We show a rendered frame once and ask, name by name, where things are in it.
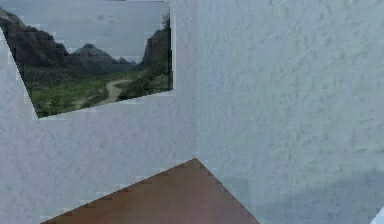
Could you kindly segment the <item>white object corner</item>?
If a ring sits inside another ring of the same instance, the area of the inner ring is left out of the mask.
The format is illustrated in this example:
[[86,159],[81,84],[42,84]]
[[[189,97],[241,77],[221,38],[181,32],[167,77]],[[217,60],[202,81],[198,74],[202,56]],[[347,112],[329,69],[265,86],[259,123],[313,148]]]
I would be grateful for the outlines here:
[[384,208],[382,208],[378,214],[373,218],[370,224],[384,224]]

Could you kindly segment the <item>mountain landscape wall picture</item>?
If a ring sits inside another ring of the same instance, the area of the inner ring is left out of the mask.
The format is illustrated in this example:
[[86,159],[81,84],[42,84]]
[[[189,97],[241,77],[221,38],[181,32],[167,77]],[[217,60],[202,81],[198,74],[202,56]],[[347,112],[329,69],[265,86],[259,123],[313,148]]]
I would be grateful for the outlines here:
[[171,7],[0,0],[0,30],[38,118],[173,88]]

